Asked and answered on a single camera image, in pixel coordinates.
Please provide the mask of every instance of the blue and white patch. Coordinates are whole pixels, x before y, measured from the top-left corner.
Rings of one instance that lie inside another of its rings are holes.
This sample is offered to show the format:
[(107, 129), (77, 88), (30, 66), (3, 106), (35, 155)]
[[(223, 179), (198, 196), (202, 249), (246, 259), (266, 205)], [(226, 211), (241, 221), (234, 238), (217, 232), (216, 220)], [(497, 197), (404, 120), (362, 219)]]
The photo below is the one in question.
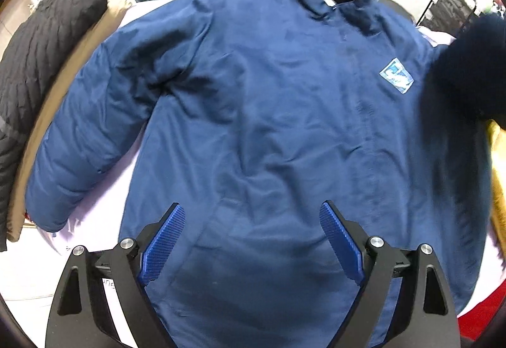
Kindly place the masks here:
[(401, 94), (409, 90), (414, 80), (398, 58), (394, 58), (379, 75), (398, 89)]

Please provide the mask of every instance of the light blue fabric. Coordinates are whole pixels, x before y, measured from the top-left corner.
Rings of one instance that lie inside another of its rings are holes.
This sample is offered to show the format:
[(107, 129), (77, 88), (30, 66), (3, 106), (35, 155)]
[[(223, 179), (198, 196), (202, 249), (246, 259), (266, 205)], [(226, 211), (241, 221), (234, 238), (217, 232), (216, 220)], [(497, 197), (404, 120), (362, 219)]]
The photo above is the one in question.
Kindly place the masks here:
[[(431, 244), (457, 309), (469, 301), (490, 149), (485, 124), (440, 80), (472, 104), (506, 64), (457, 39), (434, 71), (442, 48), (411, 21), (375, 0), (334, 1), (166, 4), (102, 43), (41, 142), (26, 208), (57, 231), (149, 120), (120, 236), (184, 207), (185, 228), (146, 288), (180, 348), (328, 345), (358, 287), (320, 226), (325, 200), (395, 247)], [(462, 55), (476, 62), (468, 73), (451, 63)], [(461, 88), (463, 73), (476, 82)]]

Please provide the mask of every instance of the silver bolt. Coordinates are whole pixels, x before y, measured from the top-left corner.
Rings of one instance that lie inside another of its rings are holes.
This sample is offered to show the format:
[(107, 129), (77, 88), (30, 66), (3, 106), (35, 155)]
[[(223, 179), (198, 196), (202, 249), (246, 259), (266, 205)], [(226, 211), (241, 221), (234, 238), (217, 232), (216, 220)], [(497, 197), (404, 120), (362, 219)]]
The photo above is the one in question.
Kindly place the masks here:
[(381, 248), (384, 246), (385, 242), (383, 241), (383, 238), (380, 237), (371, 237), (369, 240), (371, 245), (376, 248)]
[(420, 246), (420, 249), (422, 250), (422, 252), (424, 254), (427, 254), (427, 255), (432, 254), (432, 247), (429, 244), (422, 244)]
[(129, 249), (133, 246), (133, 239), (132, 238), (125, 238), (120, 242), (120, 246), (123, 249)]
[(72, 254), (81, 255), (83, 252), (84, 252), (84, 247), (82, 245), (78, 245), (77, 247), (74, 248), (74, 250), (72, 251)]

